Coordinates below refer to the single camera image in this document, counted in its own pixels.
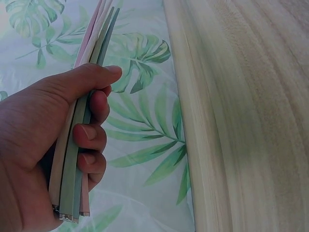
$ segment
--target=palm leaf print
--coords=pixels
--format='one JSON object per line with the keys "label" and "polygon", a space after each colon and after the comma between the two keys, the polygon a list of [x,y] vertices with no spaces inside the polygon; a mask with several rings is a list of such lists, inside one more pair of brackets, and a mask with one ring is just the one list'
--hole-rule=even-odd
{"label": "palm leaf print", "polygon": [[[144,183],[145,186],[153,185],[172,174],[186,157],[179,99],[176,99],[173,104],[171,127],[167,123],[167,88],[165,85],[162,86],[156,96],[154,109],[150,108],[149,98],[144,90],[138,92],[138,107],[131,99],[130,94],[121,93],[118,95],[121,101],[109,99],[109,105],[114,114],[108,117],[107,122],[114,129],[105,130],[107,136],[122,141],[145,141],[149,146],[124,157],[111,160],[109,164],[113,167],[125,168],[167,155]],[[163,137],[168,138],[169,142],[166,140],[164,143],[158,144],[155,141]],[[189,189],[190,182],[186,165],[180,183],[177,204],[186,197]]]}

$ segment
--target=finger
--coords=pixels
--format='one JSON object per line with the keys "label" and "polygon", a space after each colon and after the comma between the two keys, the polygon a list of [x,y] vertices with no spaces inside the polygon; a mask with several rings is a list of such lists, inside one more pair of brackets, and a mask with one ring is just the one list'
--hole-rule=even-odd
{"label": "finger", "polygon": [[102,152],[106,146],[105,130],[95,124],[76,124],[73,128],[73,139],[80,148]]}
{"label": "finger", "polygon": [[101,125],[110,113],[107,97],[103,91],[98,90],[92,94],[90,99],[90,110],[93,115],[91,123]]}
{"label": "finger", "polygon": [[46,77],[34,86],[58,95],[68,103],[73,103],[93,89],[104,89],[116,82],[122,75],[118,66],[101,67],[96,64],[84,64],[68,72]]}
{"label": "finger", "polygon": [[108,96],[111,94],[111,92],[112,92],[112,86],[107,86],[107,87],[105,87],[102,91],[103,91],[103,92],[105,93],[105,95],[108,97]]}
{"label": "finger", "polygon": [[77,166],[83,173],[88,174],[88,187],[90,191],[104,176],[106,160],[99,152],[80,153],[77,159]]}

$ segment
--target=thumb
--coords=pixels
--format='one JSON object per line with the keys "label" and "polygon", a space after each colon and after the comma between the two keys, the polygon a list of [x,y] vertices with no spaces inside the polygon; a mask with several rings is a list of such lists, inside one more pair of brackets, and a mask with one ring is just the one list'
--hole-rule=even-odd
{"label": "thumb", "polygon": [[38,81],[37,87],[50,94],[56,94],[73,103],[93,89],[103,89],[119,80],[122,70],[118,66],[101,67],[97,64],[84,64],[61,74]]}

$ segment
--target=light wood surface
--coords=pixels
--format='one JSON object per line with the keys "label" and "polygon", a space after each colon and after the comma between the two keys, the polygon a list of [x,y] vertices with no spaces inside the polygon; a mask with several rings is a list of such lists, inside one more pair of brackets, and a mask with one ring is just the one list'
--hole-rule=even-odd
{"label": "light wood surface", "polygon": [[164,6],[197,232],[309,231],[309,3]]}

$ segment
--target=green leaf pattern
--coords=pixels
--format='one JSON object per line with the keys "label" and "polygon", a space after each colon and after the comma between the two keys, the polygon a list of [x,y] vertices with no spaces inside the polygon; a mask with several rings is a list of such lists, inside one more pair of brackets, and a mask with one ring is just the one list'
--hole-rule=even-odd
{"label": "green leaf pattern", "polygon": [[80,22],[76,26],[72,26],[70,18],[62,15],[63,26],[60,32],[50,25],[42,36],[35,35],[32,37],[32,45],[37,49],[18,58],[38,52],[36,67],[37,69],[44,69],[46,52],[49,57],[56,61],[73,64],[77,53],[70,54],[66,51],[66,48],[68,48],[68,45],[80,46],[89,21],[87,11],[82,6],[79,8],[79,15]]}
{"label": "green leaf pattern", "polygon": [[[171,119],[172,129],[167,124],[168,109],[166,85],[161,87],[154,102],[153,111],[157,124],[154,123],[151,117],[152,111],[149,106],[149,98],[146,91],[142,90],[137,94],[139,102],[138,107],[134,104],[131,94],[128,93],[117,94],[120,101],[116,101],[113,97],[109,100],[110,108],[114,114],[107,119],[107,122],[115,129],[106,129],[105,131],[109,138],[114,138],[116,140],[139,143],[145,141],[149,145],[153,142],[155,145],[111,160],[109,164],[117,168],[125,168],[154,160],[162,155],[167,155],[145,181],[144,185],[149,186],[167,178],[176,170],[180,162],[185,158],[186,145],[181,133],[182,117],[178,98],[173,104]],[[156,142],[156,140],[160,138],[167,138],[170,142],[157,145],[158,142]],[[180,199],[184,199],[184,192],[186,194],[189,190],[185,188],[186,185],[185,187],[183,186],[185,181],[187,181],[187,179],[182,180],[180,183],[181,187],[177,204],[181,202]]]}
{"label": "green leaf pattern", "polygon": [[11,26],[25,38],[46,30],[64,11],[61,0],[7,0],[5,3]]}
{"label": "green leaf pattern", "polygon": [[0,91],[0,101],[6,99],[8,97],[8,93],[5,91]]}
{"label": "green leaf pattern", "polygon": [[[123,68],[123,75],[112,85],[113,91],[136,93],[146,88],[159,74],[154,64],[163,63],[169,57],[169,45],[155,35],[114,34],[104,65],[119,65]],[[138,72],[135,78],[132,77],[133,70]],[[130,82],[133,82],[133,85],[128,89]]]}

